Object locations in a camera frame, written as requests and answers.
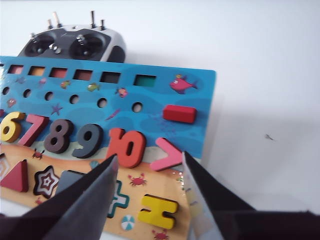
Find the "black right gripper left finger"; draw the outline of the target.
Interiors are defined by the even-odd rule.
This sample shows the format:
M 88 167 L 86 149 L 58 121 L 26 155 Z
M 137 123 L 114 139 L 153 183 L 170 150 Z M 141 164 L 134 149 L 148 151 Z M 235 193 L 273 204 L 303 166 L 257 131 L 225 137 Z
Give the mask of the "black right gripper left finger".
M 75 183 L 27 212 L 19 240 L 98 240 L 115 192 L 118 159 L 112 155 Z

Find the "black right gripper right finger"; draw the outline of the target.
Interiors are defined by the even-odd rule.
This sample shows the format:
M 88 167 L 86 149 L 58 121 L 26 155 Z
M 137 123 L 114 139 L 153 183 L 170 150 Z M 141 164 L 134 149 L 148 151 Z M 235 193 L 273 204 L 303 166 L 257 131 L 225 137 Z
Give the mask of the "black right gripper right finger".
M 187 151 L 182 153 L 182 165 L 193 239 L 237 239 L 232 214 L 254 208 L 217 181 Z

